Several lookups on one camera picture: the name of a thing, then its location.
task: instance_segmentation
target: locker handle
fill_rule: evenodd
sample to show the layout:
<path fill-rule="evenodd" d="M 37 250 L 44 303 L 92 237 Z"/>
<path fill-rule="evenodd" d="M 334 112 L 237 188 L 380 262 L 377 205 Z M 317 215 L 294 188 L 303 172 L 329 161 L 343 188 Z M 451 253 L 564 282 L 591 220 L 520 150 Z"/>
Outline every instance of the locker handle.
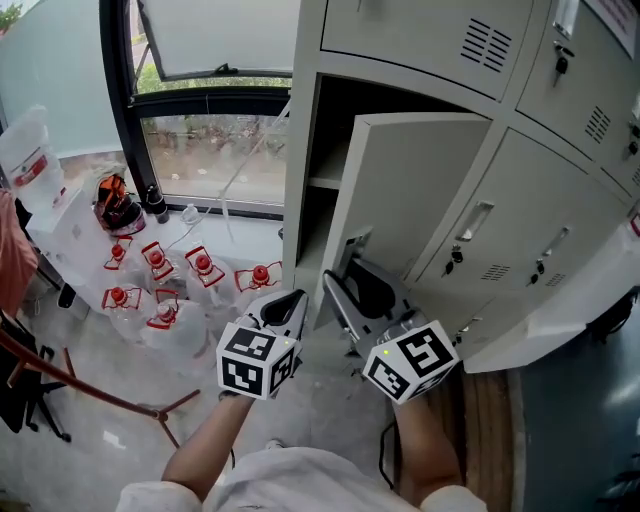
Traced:
<path fill-rule="evenodd" d="M 487 220 L 494 206 L 494 204 L 487 201 L 478 201 L 473 210 L 471 210 L 466 222 L 460 228 L 456 240 L 458 242 L 471 242 L 482 224 L 484 224 L 484 221 Z"/>
<path fill-rule="evenodd" d="M 551 243 L 547 246 L 547 248 L 542 252 L 542 257 L 547 258 L 548 256 L 551 256 L 551 253 L 558 248 L 560 243 L 565 238 L 567 238 L 570 232 L 571 230 L 567 226 L 564 226 L 560 230 L 560 232 L 555 236 L 555 238 L 551 241 Z"/>

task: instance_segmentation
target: black cable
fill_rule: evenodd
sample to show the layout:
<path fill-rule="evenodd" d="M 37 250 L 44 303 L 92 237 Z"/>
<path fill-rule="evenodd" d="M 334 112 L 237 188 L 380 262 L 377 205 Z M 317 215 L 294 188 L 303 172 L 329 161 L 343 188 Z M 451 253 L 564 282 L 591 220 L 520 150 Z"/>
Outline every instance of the black cable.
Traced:
<path fill-rule="evenodd" d="M 396 422 L 395 422 L 395 420 L 393 420 L 389 424 L 389 426 L 382 431 L 382 434 L 380 434 L 380 457 L 378 458 L 378 471 L 380 471 L 380 474 L 382 475 L 382 478 L 385 479 L 385 481 L 389 485 L 389 489 L 391 489 L 392 491 L 393 491 L 393 482 L 389 479 L 387 474 L 384 472 L 384 468 L 383 468 L 383 463 L 384 463 L 384 436 L 385 436 L 385 434 L 387 432 L 389 432 L 391 427 L 395 426 L 395 424 L 396 424 Z"/>

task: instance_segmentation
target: human arm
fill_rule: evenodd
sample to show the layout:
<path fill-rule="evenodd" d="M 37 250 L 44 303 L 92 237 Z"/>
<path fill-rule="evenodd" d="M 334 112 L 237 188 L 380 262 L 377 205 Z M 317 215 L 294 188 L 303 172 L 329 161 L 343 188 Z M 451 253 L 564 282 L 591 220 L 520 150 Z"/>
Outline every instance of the human arm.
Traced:
<path fill-rule="evenodd" d="M 169 459 L 162 480 L 191 489 L 204 501 L 222 473 L 253 402 L 253 398 L 243 395 L 222 398 L 198 430 Z"/>
<path fill-rule="evenodd" d="M 429 410 L 424 396 L 395 406 L 400 434 L 402 471 L 413 491 L 410 500 L 419 506 L 442 487 L 461 485 L 458 457 L 442 427 Z"/>

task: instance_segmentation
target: plastic water jug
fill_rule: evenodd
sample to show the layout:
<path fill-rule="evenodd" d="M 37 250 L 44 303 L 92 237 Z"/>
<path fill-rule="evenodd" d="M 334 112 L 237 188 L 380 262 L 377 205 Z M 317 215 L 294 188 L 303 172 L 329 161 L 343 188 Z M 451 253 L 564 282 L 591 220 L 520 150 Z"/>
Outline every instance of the plastic water jug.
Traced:
<path fill-rule="evenodd" d="M 196 247 L 185 254 L 189 262 L 187 292 L 189 300 L 202 306 L 230 306 L 237 299 L 238 291 L 231 267 L 218 257 L 211 257 L 203 247 Z"/>
<path fill-rule="evenodd" d="M 240 293 L 235 307 L 240 314 L 243 314 L 255 299 L 268 293 L 277 292 L 281 288 L 282 262 L 256 265 L 249 270 L 237 270 L 235 281 L 236 288 Z"/>
<path fill-rule="evenodd" d="M 152 293 L 156 290 L 173 290 L 180 299 L 186 299 L 188 295 L 184 260 L 168 258 L 158 242 L 147 245 L 141 253 L 150 271 L 147 273 L 147 289 Z"/>
<path fill-rule="evenodd" d="M 64 173 L 49 145 L 47 109 L 31 107 L 0 136 L 0 166 L 31 213 L 48 211 L 65 190 Z"/>
<path fill-rule="evenodd" d="M 111 318 L 111 323 L 124 339 L 140 341 L 140 330 L 155 311 L 156 302 L 142 288 L 122 285 L 104 292 L 102 309 Z"/>
<path fill-rule="evenodd" d="M 158 305 L 141 331 L 148 347 L 157 349 L 168 364 L 183 374 L 197 374 L 215 366 L 215 346 L 207 331 L 204 309 L 189 300 L 179 300 L 172 290 L 157 290 Z"/>
<path fill-rule="evenodd" d="M 136 251 L 133 238 L 129 235 L 118 237 L 110 252 L 111 258 L 104 264 L 104 268 L 115 276 L 116 282 L 132 283 L 144 288 L 147 284 L 147 267 L 140 252 Z"/>

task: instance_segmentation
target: black chair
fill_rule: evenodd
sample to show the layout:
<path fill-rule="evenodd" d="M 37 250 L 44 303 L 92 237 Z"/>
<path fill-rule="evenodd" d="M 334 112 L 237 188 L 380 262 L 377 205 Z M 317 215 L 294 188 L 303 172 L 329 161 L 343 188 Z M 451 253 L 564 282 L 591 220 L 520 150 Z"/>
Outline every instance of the black chair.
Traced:
<path fill-rule="evenodd" d="M 5 334 L 32 352 L 37 353 L 35 338 L 20 322 L 9 318 L 2 311 L 0 311 L 0 318 L 2 320 L 0 328 Z M 54 352 L 51 348 L 42 346 L 38 355 L 43 359 L 45 356 L 48 356 L 49 360 L 51 360 L 53 359 Z M 7 426 L 16 434 L 22 429 L 23 422 L 26 423 L 31 430 L 37 432 L 38 425 L 32 421 L 33 412 L 37 405 L 54 434 L 63 441 L 70 443 L 71 436 L 67 433 L 60 432 L 44 401 L 44 395 L 56 389 L 63 388 L 66 384 L 61 382 L 42 384 L 40 382 L 42 372 L 25 369 L 20 373 L 17 380 L 13 383 L 13 386 L 10 387 L 10 377 L 19 362 L 17 356 L 14 356 L 5 348 L 0 347 L 0 417 L 2 417 Z"/>

